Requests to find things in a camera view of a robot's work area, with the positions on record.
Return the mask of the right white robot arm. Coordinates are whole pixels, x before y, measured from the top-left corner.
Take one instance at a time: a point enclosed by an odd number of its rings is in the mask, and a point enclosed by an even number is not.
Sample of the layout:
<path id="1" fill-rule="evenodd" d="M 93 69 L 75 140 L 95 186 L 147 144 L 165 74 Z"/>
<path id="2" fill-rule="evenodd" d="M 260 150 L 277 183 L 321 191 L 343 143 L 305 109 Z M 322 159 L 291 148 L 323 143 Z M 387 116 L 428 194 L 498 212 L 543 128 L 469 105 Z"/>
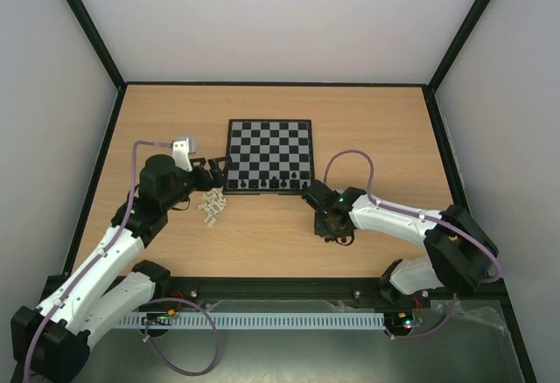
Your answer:
<path id="1" fill-rule="evenodd" d="M 398 306 L 412 295 L 445 288 L 457 296 L 474 296 L 490 280 L 499 254 L 494 242 L 459 205 L 443 211 L 423 210 L 370 197 L 365 190 L 330 189 L 311 182 L 302 199 L 315 211 L 315 234 L 348 246 L 358 230 L 385 233 L 421 248 L 426 255 L 393 261 L 379 278 L 380 296 Z"/>

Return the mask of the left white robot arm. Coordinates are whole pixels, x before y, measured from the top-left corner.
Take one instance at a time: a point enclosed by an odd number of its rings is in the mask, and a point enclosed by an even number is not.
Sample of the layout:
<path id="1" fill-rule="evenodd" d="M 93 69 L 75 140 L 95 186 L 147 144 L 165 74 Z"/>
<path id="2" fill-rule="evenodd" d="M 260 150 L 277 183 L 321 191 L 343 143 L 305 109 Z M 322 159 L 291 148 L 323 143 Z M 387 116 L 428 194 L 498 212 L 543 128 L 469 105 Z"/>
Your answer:
<path id="1" fill-rule="evenodd" d="M 13 356 L 24 382 L 34 373 L 72 381 L 122 318 L 145 304 L 168 302 L 171 273 L 155 262 L 141 261 L 120 283 L 116 277 L 167 225 L 169 211 L 194 192 L 225 184 L 230 162 L 156 154 L 131 170 L 127 199 L 93 252 L 36 308 L 22 307 L 12 317 Z"/>

